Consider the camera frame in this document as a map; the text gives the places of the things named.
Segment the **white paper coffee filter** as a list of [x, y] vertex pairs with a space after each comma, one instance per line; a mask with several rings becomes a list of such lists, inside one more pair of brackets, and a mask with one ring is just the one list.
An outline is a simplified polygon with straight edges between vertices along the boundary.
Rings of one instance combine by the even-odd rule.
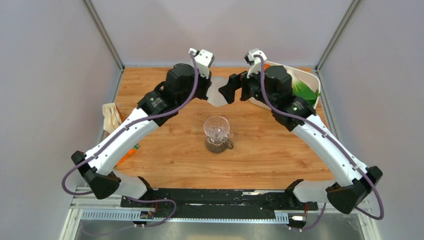
[[228, 104], [225, 97], [219, 92], [219, 88], [225, 86], [228, 79], [222, 76], [212, 76], [211, 85], [207, 90], [207, 102], [214, 107], [222, 107]]

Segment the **clear glass dripper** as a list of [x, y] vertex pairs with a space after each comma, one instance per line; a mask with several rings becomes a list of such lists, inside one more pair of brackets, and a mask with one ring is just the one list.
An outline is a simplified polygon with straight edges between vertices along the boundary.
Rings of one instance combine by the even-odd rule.
[[234, 136], [228, 120], [223, 116], [211, 116], [203, 125], [206, 141], [219, 146]]

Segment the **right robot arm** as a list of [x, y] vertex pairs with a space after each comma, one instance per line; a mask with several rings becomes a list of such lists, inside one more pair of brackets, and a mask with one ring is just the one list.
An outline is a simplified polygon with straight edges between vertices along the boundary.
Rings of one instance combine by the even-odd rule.
[[320, 82], [313, 74], [282, 64], [253, 66], [230, 75], [217, 90], [228, 104], [234, 102], [236, 91], [240, 90], [241, 101], [254, 99], [268, 106], [274, 119], [303, 140], [331, 171], [334, 179], [330, 181], [294, 182], [292, 191], [285, 195], [289, 208], [322, 202], [350, 214], [370, 193], [377, 192], [382, 171], [351, 154], [317, 114]]

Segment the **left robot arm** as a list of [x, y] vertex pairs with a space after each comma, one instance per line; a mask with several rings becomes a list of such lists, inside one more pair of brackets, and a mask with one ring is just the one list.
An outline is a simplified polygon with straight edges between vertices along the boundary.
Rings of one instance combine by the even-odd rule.
[[176, 116], [192, 99], [207, 100], [211, 86], [208, 65], [195, 67], [178, 63], [168, 70], [164, 81], [145, 94], [123, 123], [92, 149], [75, 151], [71, 160], [74, 170], [90, 187], [90, 193], [101, 200], [113, 194], [132, 197], [140, 207], [153, 201], [153, 193], [140, 177], [118, 173], [114, 168], [122, 157], [145, 136]]

